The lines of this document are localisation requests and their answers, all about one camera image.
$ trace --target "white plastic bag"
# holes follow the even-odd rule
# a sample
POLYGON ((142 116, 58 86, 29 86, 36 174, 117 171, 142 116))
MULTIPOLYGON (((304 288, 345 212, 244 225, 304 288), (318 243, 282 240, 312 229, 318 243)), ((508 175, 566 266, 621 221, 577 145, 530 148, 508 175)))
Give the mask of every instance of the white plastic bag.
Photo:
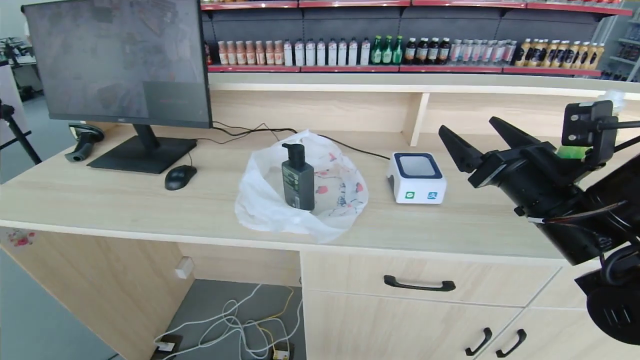
POLYGON ((355 165, 331 140, 309 130, 292 135, 251 154, 236 198, 240 224, 253 230, 311 234, 319 243, 347 231, 364 210, 369 191, 355 165), (309 212, 284 201, 282 162, 288 159, 283 143, 301 143, 313 166, 316 208, 309 212))

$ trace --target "sticker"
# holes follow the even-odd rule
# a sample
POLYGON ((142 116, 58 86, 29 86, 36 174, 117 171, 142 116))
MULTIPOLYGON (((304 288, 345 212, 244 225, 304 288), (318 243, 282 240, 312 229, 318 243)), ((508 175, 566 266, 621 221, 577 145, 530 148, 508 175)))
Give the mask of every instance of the sticker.
POLYGON ((35 231, 23 229, 4 229, 0 235, 0 242, 8 249, 32 245, 36 238, 35 231))

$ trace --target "white cable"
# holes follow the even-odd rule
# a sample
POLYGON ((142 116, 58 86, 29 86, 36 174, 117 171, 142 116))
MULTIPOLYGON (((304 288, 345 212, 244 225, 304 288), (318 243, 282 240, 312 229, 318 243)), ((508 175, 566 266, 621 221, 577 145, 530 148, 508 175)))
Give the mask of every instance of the white cable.
POLYGON ((204 332, 204 334, 202 334, 202 336, 200 337, 200 340, 198 340, 198 345, 192 348, 187 348, 184 349, 182 351, 178 351, 176 353, 170 354, 168 356, 166 356, 165 358, 163 358, 162 360, 167 360, 170 357, 173 356, 177 356, 180 354, 184 354, 186 352, 189 351, 193 351, 196 350, 198 348, 205 348, 205 347, 210 347, 212 345, 215 345, 217 343, 219 343, 220 341, 224 340, 227 336, 233 334, 234 332, 240 332, 240 339, 238 341, 238 359, 242 360, 242 347, 244 346, 244 349, 251 354, 254 358, 256 359, 264 359, 265 357, 267 357, 267 355, 269 354, 269 348, 272 347, 273 345, 275 345, 276 343, 280 342, 280 341, 286 341, 287 342, 287 346, 289 346, 289 338, 291 338, 291 336, 293 336, 293 334, 296 333, 296 331, 298 330, 298 326, 300 326, 300 308, 302 307, 302 299, 300 299, 300 303, 298 304, 298 310, 296 311, 296 315, 298 317, 298 320, 296 322, 296 326, 293 329, 293 331, 287 335, 287 330, 284 326, 284 323, 282 322, 281 319, 279 318, 270 318, 270 319, 262 319, 262 320, 258 320, 258 321, 253 321, 253 320, 248 320, 247 322, 245 322, 244 324, 242 324, 240 322, 240 320, 238 320, 237 318, 237 309, 240 306, 240 304, 242 304, 243 302, 249 300, 250 298, 252 298, 255 295, 255 292, 262 286, 262 284, 259 284, 258 286, 255 287, 255 289, 253 289, 253 291, 251 292, 251 294, 247 297, 245 297, 244 299, 240 300, 240 302, 231 299, 229 301, 227 301, 225 303, 225 305, 222 307, 222 313, 220 313, 219 315, 216 315, 212 318, 206 319, 206 320, 200 320, 200 321, 196 321, 196 322, 186 322, 178 327, 176 327, 175 329, 169 330, 166 333, 156 337, 154 339, 154 343, 156 345, 158 345, 158 341, 165 335, 167 334, 171 334, 172 332, 175 332, 179 329, 181 329, 183 326, 185 325, 193 325, 196 323, 205 323, 205 322, 210 322, 213 321, 217 318, 221 318, 220 320, 218 320, 217 322, 213 323, 208 329, 207 331, 204 332), (229 304, 235 304, 231 307, 231 309, 229 309, 228 311, 226 311, 225 309, 227 308, 227 305, 229 304), (282 330, 285 334, 285 337, 282 339, 277 339, 274 340, 274 342, 269 343, 269 341, 267 340, 267 337, 264 335, 264 331, 262 331, 260 328, 258 328, 258 330, 260 331, 260 334, 262 335, 262 338, 264 338, 264 343, 266 344, 265 347, 260 348, 260 349, 251 349, 249 348, 249 345, 247 345, 246 343, 246 334, 245 332, 245 328, 249 327, 249 326, 258 326, 258 324, 264 323, 264 322, 268 322, 268 321, 276 321, 278 323, 280 323, 280 325, 282 326, 282 330), (211 341, 208 341, 207 343, 202 343, 202 340, 208 335, 208 333, 219 323, 221 322, 225 322, 225 324, 227 325, 227 328, 225 329, 225 332, 223 332, 223 334, 221 336, 219 336, 216 339, 213 339, 211 341), (258 355, 256 353, 260 353, 266 350, 266 353, 264 355, 258 355))

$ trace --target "drawer handle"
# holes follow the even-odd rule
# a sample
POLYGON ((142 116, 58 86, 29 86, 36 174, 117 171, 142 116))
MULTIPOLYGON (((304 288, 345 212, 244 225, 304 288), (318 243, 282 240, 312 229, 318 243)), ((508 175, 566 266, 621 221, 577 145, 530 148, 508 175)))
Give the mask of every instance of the drawer handle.
POLYGON ((442 286, 439 288, 430 288, 428 286, 413 286, 401 284, 396 280, 395 276, 385 275, 385 284, 393 288, 424 290, 424 291, 453 291, 456 289, 456 285, 453 281, 443 281, 442 286))
POLYGON ((527 333, 523 329, 518 330, 517 334, 518 334, 518 342, 516 343, 516 345, 513 345, 513 347, 507 352, 502 352, 502 350, 496 351, 495 355, 497 357, 509 356, 510 353, 512 353, 515 349, 517 349, 520 346, 520 344, 522 344, 527 339, 527 333))
POLYGON ((478 345, 478 347, 475 350, 471 350, 470 347, 465 349, 465 354, 467 356, 476 355, 480 351, 480 349, 482 349, 489 342, 489 340, 491 340, 491 337, 493 336, 491 329, 489 329, 488 327, 485 327, 483 329, 483 332, 484 332, 484 340, 480 343, 480 345, 478 345))

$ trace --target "cabinet door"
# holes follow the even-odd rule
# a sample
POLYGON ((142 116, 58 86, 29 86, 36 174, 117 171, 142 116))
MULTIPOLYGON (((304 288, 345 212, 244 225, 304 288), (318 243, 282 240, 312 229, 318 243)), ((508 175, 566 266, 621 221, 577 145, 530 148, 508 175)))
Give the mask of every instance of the cabinet door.
POLYGON ((519 312, 425 300, 305 290, 308 360, 469 360, 519 312))
POLYGON ((523 329, 526 340, 508 360, 637 360, 640 347, 620 343, 604 334, 585 310, 526 309, 478 360, 498 359, 509 351, 523 329))

